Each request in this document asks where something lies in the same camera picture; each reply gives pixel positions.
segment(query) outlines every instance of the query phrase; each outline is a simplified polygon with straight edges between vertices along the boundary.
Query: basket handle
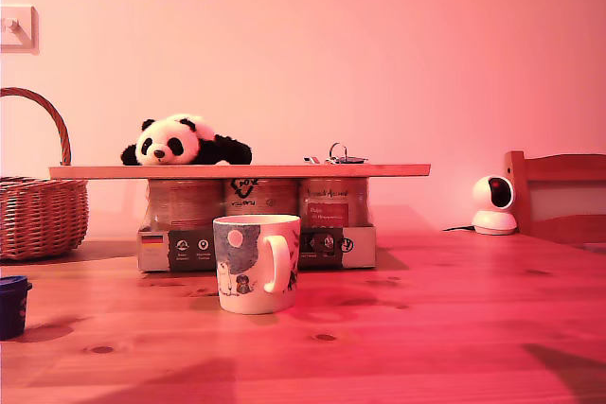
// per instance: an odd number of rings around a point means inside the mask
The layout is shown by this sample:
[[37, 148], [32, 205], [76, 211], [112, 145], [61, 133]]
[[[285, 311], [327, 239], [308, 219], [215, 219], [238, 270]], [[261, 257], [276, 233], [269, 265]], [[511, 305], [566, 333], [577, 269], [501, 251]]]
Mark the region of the basket handle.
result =
[[10, 95], [17, 95], [36, 101], [39, 105], [46, 109], [46, 111], [50, 114], [51, 117], [53, 117], [55, 125], [57, 126], [57, 131], [59, 132], [59, 137], [61, 138], [61, 166], [69, 166], [72, 162], [72, 150], [69, 146], [69, 136], [67, 135], [67, 127], [65, 126], [63, 118], [55, 109], [55, 107], [50, 104], [50, 101], [48, 101], [42, 95], [38, 95], [28, 89], [20, 89], [18, 87], [3, 87], [2, 89], [0, 89], [0, 97], [6, 97]]

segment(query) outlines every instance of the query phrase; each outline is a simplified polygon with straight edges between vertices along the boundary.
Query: chair backrest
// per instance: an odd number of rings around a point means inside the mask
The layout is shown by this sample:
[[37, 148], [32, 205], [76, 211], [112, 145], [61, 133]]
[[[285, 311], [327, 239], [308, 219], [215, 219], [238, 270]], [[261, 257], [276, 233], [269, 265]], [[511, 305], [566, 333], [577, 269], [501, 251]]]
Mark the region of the chair backrest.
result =
[[532, 183], [606, 184], [606, 155], [563, 154], [528, 159], [523, 151], [515, 150], [506, 155], [506, 170], [515, 188], [512, 209], [520, 234], [566, 244], [606, 242], [606, 213], [533, 220], [529, 190]]

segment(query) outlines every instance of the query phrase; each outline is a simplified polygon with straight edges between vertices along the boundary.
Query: key ring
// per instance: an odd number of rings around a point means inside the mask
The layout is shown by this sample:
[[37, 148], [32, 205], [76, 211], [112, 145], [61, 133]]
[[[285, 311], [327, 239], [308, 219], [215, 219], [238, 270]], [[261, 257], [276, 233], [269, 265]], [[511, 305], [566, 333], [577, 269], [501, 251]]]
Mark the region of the key ring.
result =
[[329, 150], [329, 162], [333, 163], [334, 165], [339, 163], [339, 158], [332, 156], [332, 150], [335, 148], [335, 146], [341, 146], [341, 147], [343, 147], [343, 149], [345, 149], [345, 160], [347, 161], [348, 160], [348, 148], [346, 146], [344, 146], [343, 144], [341, 144], [340, 142], [335, 142], [334, 144], [332, 144], [332, 147], [330, 147], [330, 150]]

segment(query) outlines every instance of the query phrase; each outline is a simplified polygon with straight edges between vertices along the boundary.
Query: panda face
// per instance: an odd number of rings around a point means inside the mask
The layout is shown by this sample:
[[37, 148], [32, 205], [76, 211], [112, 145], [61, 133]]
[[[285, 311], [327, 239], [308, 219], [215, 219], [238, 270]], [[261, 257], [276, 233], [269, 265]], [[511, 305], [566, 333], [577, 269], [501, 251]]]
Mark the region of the panda face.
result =
[[157, 120], [139, 136], [135, 155], [137, 161], [146, 166], [184, 165], [195, 158], [199, 149], [198, 136], [189, 125]]

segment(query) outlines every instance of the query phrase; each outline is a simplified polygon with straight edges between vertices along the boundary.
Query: cardboard box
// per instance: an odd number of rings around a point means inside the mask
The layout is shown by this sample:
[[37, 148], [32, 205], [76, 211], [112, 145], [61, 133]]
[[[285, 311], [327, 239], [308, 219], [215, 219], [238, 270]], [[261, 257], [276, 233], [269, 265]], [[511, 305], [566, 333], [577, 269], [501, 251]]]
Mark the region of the cardboard box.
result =
[[374, 226], [302, 228], [299, 270], [372, 268], [376, 246]]
[[[299, 270], [375, 267], [376, 238], [374, 226], [302, 228]], [[212, 226], [188, 231], [141, 229], [137, 257], [141, 272], [215, 271]]]
[[205, 272], [217, 267], [212, 226], [184, 231], [144, 228], [137, 243], [141, 272]]

